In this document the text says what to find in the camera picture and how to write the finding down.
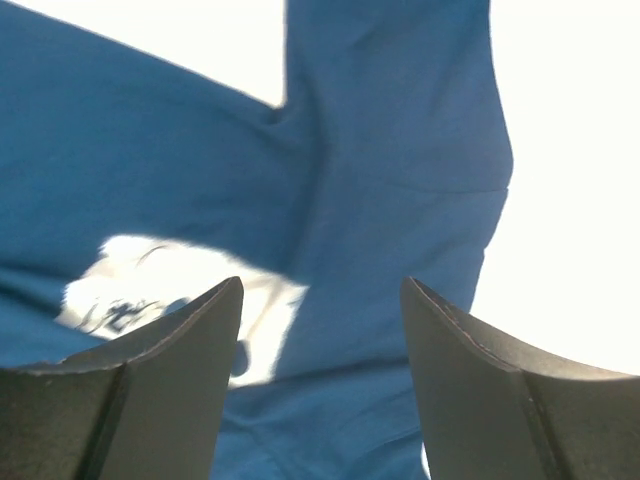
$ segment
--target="blue t-shirt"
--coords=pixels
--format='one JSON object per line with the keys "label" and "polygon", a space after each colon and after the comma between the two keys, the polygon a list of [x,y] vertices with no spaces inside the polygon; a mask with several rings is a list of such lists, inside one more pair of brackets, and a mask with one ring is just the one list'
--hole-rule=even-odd
{"label": "blue t-shirt", "polygon": [[422,478],[398,289],[469,308],[506,197],[488,9],[291,0],[272,109],[0,1],[0,364],[240,274],[213,478]]}

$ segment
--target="white surface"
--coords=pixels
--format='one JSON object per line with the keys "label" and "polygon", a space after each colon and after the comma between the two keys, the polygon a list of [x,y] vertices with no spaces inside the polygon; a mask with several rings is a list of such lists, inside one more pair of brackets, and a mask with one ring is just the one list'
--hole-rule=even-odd
{"label": "white surface", "polygon": [[[20,0],[230,85],[283,98],[283,0]],[[493,0],[515,154],[473,313],[575,360],[640,372],[636,0]]]}

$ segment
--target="blue fabric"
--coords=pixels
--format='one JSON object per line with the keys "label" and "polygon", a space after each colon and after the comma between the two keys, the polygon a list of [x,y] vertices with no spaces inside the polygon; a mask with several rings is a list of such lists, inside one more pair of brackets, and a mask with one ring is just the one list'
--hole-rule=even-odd
{"label": "blue fabric", "polygon": [[488,0],[290,0],[287,55],[273,110],[0,2],[0,364],[101,341],[53,319],[105,238],[223,248],[310,289],[212,478],[424,478],[397,292],[469,308],[505,201]]}

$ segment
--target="white graphic print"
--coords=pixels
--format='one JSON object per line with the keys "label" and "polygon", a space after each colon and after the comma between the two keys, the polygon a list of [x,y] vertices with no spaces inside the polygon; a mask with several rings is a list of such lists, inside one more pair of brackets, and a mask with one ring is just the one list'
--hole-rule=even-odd
{"label": "white graphic print", "polygon": [[230,386],[266,383],[307,287],[227,252],[175,240],[116,236],[98,261],[70,283],[57,320],[106,339],[135,330],[197,298],[228,277],[245,288],[239,340],[247,370]]}

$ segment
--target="white background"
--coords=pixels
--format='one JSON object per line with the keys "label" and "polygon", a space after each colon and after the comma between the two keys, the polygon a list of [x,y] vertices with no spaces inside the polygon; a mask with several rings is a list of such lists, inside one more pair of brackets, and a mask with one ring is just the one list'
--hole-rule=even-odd
{"label": "white background", "polygon": [[[18,3],[271,105],[283,99],[282,0]],[[553,352],[638,373],[637,3],[493,1],[516,166],[473,311]]]}

